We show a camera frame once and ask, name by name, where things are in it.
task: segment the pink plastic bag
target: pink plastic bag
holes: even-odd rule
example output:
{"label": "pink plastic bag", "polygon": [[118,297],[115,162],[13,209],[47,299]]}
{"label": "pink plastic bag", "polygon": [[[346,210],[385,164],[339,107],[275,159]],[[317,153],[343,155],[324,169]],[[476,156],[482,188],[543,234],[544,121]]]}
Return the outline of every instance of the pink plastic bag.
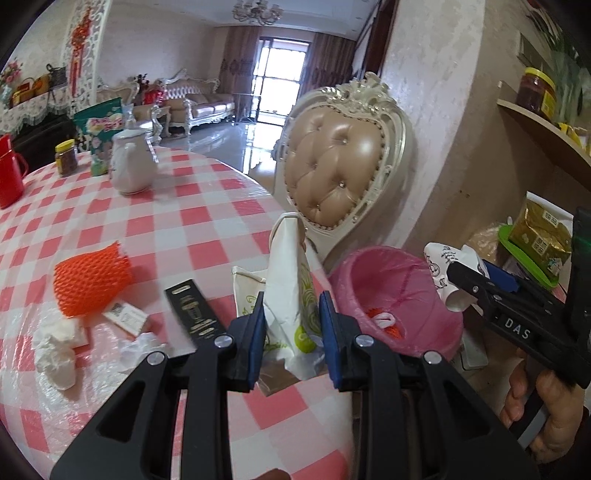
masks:
{"label": "pink plastic bag", "polygon": [[[456,354],[462,314],[446,309],[423,259],[393,247],[364,248],[348,256],[329,280],[339,311],[393,351],[421,356],[435,350],[448,360]],[[366,314],[372,309],[394,315],[402,339],[380,329]]]}

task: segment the doorframe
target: doorframe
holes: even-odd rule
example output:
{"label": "doorframe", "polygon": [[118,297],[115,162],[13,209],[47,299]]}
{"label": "doorframe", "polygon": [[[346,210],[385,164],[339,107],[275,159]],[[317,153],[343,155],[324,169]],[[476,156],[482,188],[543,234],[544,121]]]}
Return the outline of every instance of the doorframe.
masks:
{"label": "doorframe", "polygon": [[[360,78],[363,78],[365,72],[374,72],[378,77],[381,76],[399,3],[400,0],[380,0],[378,12],[371,25],[371,33],[363,57]],[[372,14],[373,12],[368,17],[368,21],[371,19]]]}

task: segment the jar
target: jar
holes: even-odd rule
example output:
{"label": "jar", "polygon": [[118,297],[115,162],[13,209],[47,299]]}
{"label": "jar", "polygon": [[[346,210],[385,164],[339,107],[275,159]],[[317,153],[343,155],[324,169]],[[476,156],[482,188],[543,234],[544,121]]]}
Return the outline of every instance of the jar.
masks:
{"label": "jar", "polygon": [[67,177],[78,168],[77,153],[78,149],[74,140],[66,140],[56,146],[56,166],[62,177]]}
{"label": "jar", "polygon": [[551,122],[556,108],[556,85],[541,70],[527,68],[515,103]]}

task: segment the lace tablecloth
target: lace tablecloth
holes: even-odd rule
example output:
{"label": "lace tablecloth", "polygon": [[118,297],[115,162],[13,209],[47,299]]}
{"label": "lace tablecloth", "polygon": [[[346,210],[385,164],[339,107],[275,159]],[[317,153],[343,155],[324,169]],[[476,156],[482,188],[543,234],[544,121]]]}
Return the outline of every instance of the lace tablecloth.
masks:
{"label": "lace tablecloth", "polygon": [[10,110],[0,111],[0,133],[17,135],[25,123],[37,125],[48,113],[66,113],[68,107],[67,87],[44,93]]}

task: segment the white paper cup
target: white paper cup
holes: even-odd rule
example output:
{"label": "white paper cup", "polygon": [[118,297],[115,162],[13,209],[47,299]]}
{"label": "white paper cup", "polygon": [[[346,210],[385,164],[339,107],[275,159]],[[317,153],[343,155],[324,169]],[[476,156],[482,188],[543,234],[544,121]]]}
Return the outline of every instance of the white paper cup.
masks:
{"label": "white paper cup", "polygon": [[464,245],[461,250],[458,250],[448,245],[430,243],[425,246],[424,253],[437,293],[448,310],[463,312],[470,305],[476,303],[476,298],[457,288],[447,278],[447,268],[453,262],[460,262],[486,278],[489,277],[484,262],[473,248]]}

